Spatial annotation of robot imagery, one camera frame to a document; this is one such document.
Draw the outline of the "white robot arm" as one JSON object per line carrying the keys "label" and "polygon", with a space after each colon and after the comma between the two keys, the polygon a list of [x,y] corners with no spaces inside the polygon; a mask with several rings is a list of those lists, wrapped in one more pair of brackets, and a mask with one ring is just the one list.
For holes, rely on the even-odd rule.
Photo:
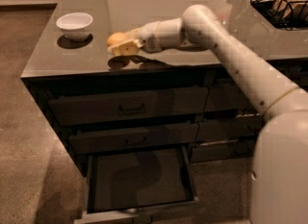
{"label": "white robot arm", "polygon": [[308,92],[232,37],[203,5],[107,39],[108,52],[132,56],[196,45],[211,50],[264,118],[254,152],[251,224],[308,223]]}

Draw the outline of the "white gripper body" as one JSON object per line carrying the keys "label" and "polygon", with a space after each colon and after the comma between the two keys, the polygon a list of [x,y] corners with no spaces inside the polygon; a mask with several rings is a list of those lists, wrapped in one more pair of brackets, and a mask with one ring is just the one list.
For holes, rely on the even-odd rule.
{"label": "white gripper body", "polygon": [[162,52],[169,48],[178,48],[185,40],[181,18],[156,21],[140,27],[139,40],[147,53]]}

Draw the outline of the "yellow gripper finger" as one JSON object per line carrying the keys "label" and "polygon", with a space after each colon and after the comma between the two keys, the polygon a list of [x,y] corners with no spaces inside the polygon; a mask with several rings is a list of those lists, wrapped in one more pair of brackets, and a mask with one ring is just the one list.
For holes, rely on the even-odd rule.
{"label": "yellow gripper finger", "polygon": [[108,41],[108,53],[115,57],[137,55],[141,48],[142,43],[138,39]]}
{"label": "yellow gripper finger", "polygon": [[125,38],[126,39],[139,39],[140,38],[139,31],[140,31],[140,29],[136,28],[136,29],[130,30],[128,32],[125,32],[124,33]]}

